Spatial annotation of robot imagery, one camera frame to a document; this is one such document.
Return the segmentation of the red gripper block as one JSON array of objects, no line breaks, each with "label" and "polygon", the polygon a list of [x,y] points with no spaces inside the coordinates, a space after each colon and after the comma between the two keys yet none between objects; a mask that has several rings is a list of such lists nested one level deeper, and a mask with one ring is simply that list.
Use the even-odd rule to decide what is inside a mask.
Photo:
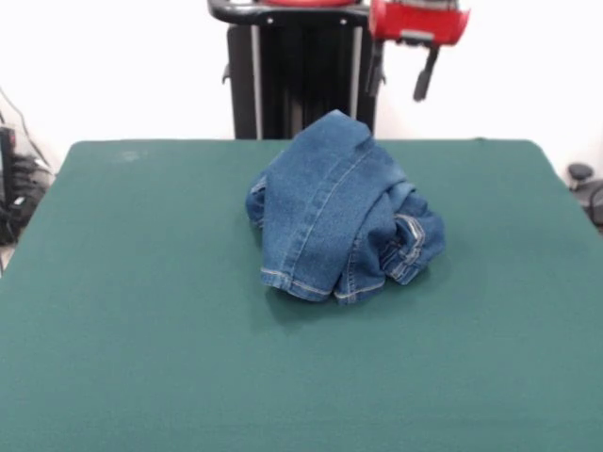
[{"label": "red gripper block", "polygon": [[454,46],[467,27],[471,10],[459,1],[371,1],[368,25],[372,43],[367,93],[376,97],[383,80],[383,48],[386,40],[410,45],[435,45],[429,49],[413,94],[415,102],[426,99],[439,46]]}]

